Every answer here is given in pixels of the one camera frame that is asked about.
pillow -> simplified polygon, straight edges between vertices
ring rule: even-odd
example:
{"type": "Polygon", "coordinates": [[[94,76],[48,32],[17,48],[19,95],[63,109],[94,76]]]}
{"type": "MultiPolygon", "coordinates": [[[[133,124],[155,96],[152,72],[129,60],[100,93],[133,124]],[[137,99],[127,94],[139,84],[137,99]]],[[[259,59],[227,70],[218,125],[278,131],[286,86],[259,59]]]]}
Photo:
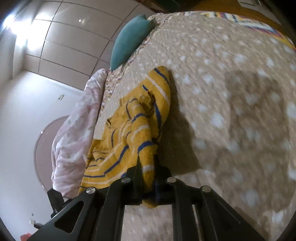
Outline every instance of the pillow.
{"type": "Polygon", "coordinates": [[[111,71],[117,69],[129,59],[153,27],[154,23],[148,21],[145,15],[133,18],[123,27],[112,50],[111,71]]]}

red object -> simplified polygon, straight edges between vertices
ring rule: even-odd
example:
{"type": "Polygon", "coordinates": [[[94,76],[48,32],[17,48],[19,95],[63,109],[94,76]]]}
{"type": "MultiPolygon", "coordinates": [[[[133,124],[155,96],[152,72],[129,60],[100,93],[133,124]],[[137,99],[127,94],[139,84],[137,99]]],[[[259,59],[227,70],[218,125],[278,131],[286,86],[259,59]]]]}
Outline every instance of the red object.
{"type": "Polygon", "coordinates": [[[31,237],[32,234],[27,233],[27,234],[23,234],[22,236],[20,236],[20,241],[27,241],[29,237],[31,237]]]}

folded blanket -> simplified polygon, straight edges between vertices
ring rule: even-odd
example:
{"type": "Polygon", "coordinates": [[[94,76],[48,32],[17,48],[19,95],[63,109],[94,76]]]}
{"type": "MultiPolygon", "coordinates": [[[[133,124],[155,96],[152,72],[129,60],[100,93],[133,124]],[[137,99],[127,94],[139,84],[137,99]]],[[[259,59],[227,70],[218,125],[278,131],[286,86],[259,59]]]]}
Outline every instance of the folded blanket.
{"type": "Polygon", "coordinates": [[[63,196],[74,198],[85,170],[107,73],[98,70],[52,143],[52,185],[63,196]]]}
{"type": "Polygon", "coordinates": [[[89,186],[104,188],[135,166],[138,156],[144,191],[153,189],[154,162],[161,128],[170,108],[169,74],[164,66],[152,70],[140,85],[120,99],[101,140],[94,139],[79,192],[89,186]]]}

silver screw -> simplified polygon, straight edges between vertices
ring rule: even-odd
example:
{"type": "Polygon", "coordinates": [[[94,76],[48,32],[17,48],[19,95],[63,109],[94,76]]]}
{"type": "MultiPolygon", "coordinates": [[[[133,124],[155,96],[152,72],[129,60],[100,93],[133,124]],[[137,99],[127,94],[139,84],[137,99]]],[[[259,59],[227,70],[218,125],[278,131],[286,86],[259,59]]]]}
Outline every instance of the silver screw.
{"type": "Polygon", "coordinates": [[[87,188],[87,190],[86,190],[86,192],[87,192],[88,194],[93,194],[95,191],[96,191],[96,188],[94,188],[94,187],[89,187],[89,188],[87,188]]]}
{"type": "Polygon", "coordinates": [[[131,179],[128,178],[128,177],[123,177],[123,178],[121,179],[121,182],[122,182],[122,183],[129,183],[130,181],[131,181],[131,179]]]}
{"type": "Polygon", "coordinates": [[[203,186],[202,187],[202,191],[203,192],[210,192],[212,189],[211,189],[211,187],[209,187],[209,186],[203,186]]]}
{"type": "Polygon", "coordinates": [[[176,178],[174,178],[174,177],[169,177],[168,179],[167,179],[167,181],[169,182],[169,183],[174,183],[174,182],[176,182],[176,178]]]}

yellow garment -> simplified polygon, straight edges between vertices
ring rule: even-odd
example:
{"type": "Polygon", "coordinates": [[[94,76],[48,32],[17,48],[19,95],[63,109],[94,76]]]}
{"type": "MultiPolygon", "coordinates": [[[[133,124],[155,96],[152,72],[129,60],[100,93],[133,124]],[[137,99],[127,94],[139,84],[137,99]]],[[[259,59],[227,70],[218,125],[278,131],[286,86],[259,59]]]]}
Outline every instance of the yellow garment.
{"type": "Polygon", "coordinates": [[[170,109],[169,74],[164,66],[152,70],[140,85],[120,99],[119,108],[106,121],[101,140],[94,139],[79,193],[104,188],[135,166],[138,156],[144,191],[153,189],[154,161],[161,127],[170,109]]]}

